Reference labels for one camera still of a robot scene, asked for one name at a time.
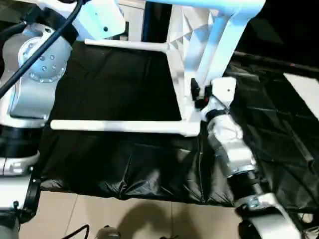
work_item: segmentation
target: white plastic rod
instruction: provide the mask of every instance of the white plastic rod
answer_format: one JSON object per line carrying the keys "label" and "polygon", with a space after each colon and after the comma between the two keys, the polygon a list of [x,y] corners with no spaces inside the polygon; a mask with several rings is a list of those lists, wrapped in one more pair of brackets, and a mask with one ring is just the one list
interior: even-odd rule
{"label": "white plastic rod", "polygon": [[197,136],[200,132],[198,122],[186,121],[53,120],[51,128],[80,131],[177,133],[186,137]]}
{"label": "white plastic rod", "polygon": [[151,43],[151,42],[139,42],[139,41],[118,41],[118,40],[90,40],[85,39],[86,45],[94,46],[109,46],[119,47],[126,49],[144,50],[144,51],[160,51],[166,53],[167,43]]}

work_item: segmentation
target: black table surface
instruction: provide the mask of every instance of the black table surface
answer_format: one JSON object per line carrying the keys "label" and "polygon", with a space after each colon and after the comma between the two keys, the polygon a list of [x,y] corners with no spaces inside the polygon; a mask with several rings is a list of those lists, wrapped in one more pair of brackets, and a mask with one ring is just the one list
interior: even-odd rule
{"label": "black table surface", "polygon": [[[319,122],[278,70],[231,63],[237,78],[231,111],[263,178],[291,211],[319,205]],[[56,90],[52,119],[180,120],[162,53],[75,43]],[[206,140],[174,134],[44,129],[42,188],[121,200],[144,198],[232,206],[233,197]],[[292,131],[315,159],[309,165]]]}

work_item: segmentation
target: beige floor tile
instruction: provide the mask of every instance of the beige floor tile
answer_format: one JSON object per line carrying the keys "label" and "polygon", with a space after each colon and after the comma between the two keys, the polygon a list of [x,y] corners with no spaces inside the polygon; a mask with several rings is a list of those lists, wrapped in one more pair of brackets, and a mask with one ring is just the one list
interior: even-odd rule
{"label": "beige floor tile", "polygon": [[173,234],[180,239],[238,239],[232,208],[172,203]]}
{"label": "beige floor tile", "polygon": [[76,194],[41,192],[37,214],[22,225],[20,239],[64,237],[76,198]]}
{"label": "beige floor tile", "polygon": [[[67,234],[84,224],[90,225],[89,239],[106,226],[116,227],[122,239],[159,239],[171,235],[170,202],[129,199],[120,201],[79,196]],[[84,233],[75,239],[82,239]]]}

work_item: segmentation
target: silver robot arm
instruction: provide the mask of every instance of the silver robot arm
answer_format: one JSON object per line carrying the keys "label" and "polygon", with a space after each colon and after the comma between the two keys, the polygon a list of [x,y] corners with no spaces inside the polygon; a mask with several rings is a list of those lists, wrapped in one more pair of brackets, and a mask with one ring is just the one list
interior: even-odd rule
{"label": "silver robot arm", "polygon": [[[76,1],[67,4],[39,0],[25,21],[0,33],[5,65],[0,89],[61,30],[76,5]],[[1,239],[17,239],[20,224],[35,216],[40,181],[32,173],[33,167],[39,159],[42,129],[54,104],[57,83],[65,73],[72,43],[84,38],[103,39],[125,30],[124,18],[115,2],[86,0],[80,7],[65,31],[0,97]]]}
{"label": "silver robot arm", "polygon": [[212,95],[202,117],[208,121],[208,140],[217,163],[234,195],[236,212],[243,222],[239,234],[243,239],[300,239],[294,222],[261,182],[251,149],[243,140],[243,131],[234,121],[229,106],[234,98],[236,79],[225,77],[212,81]]}
{"label": "silver robot arm", "polygon": [[[32,174],[33,166],[39,158],[41,131],[53,107],[56,85],[65,72],[73,41],[102,39],[124,31],[125,22],[116,4],[106,2],[113,1],[87,1],[67,31],[71,34],[58,37],[0,99],[1,239],[17,239],[19,225],[36,213],[40,190],[39,180]],[[58,0],[38,0],[37,4],[44,15],[53,15],[62,22],[75,8],[75,3],[65,5]],[[5,42],[0,89],[59,27],[47,19],[41,22],[46,24],[29,24]],[[214,79],[212,94],[201,113],[209,122],[209,142],[243,218],[240,234],[242,238],[257,234],[262,239],[300,239],[287,212],[258,180],[253,153],[229,113],[235,86],[234,78]]]}

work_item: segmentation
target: bolt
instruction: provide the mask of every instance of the bolt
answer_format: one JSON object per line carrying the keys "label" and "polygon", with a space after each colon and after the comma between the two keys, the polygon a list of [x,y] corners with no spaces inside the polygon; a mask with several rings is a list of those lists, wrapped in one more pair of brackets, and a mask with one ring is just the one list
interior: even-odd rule
{"label": "bolt", "polygon": [[14,202],[13,202],[13,207],[14,207],[15,209],[17,209],[18,206],[19,206],[19,202],[18,202],[18,201],[14,201]]}
{"label": "bolt", "polygon": [[250,201],[249,206],[250,206],[251,208],[259,207],[259,200],[258,200],[258,198],[253,198],[253,199]]}

